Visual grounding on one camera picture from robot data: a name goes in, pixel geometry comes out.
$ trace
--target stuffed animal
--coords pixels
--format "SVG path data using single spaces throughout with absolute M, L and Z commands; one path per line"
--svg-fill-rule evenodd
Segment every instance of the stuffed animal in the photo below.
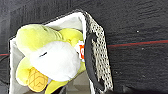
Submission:
M 45 94 L 66 85 L 86 70 L 74 48 L 79 40 L 83 41 L 83 36 L 76 29 L 56 31 L 39 24 L 21 27 L 16 44 L 25 57 L 16 70 L 18 83 L 35 92 L 47 86 Z

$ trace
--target plush eye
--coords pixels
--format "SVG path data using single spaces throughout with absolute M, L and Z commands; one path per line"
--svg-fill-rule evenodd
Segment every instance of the plush eye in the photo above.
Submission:
M 42 56 L 44 56 L 44 55 L 46 55 L 46 54 L 47 54 L 47 52 L 45 52 L 44 54 L 40 55 L 39 57 L 42 57 Z

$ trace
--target black carpet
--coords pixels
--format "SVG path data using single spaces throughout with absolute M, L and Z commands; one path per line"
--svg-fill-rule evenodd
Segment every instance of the black carpet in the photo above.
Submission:
M 167 0 L 0 0 L 0 54 L 25 24 L 44 23 L 74 9 L 87 11 L 105 30 L 107 45 L 167 40 Z M 168 93 L 167 44 L 108 48 L 114 90 L 122 86 Z M 9 62 L 0 78 L 9 82 Z M 0 82 L 0 91 L 7 94 Z

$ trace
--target storage basket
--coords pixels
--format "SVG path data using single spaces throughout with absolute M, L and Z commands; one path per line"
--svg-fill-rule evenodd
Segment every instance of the storage basket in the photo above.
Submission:
M 80 30 L 85 43 L 84 57 L 92 94 L 113 89 L 103 28 L 87 12 L 77 9 L 43 24 L 55 30 L 63 28 Z M 15 79 L 16 68 L 23 57 L 24 55 L 17 48 L 15 38 L 11 39 L 9 94 L 24 94 L 29 91 L 28 87 L 19 85 Z

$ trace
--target white plush belly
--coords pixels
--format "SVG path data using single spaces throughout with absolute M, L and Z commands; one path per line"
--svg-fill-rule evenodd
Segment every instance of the white plush belly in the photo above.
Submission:
M 67 42 L 54 41 L 33 52 L 31 64 L 44 75 L 55 81 L 73 78 L 79 68 L 78 53 Z

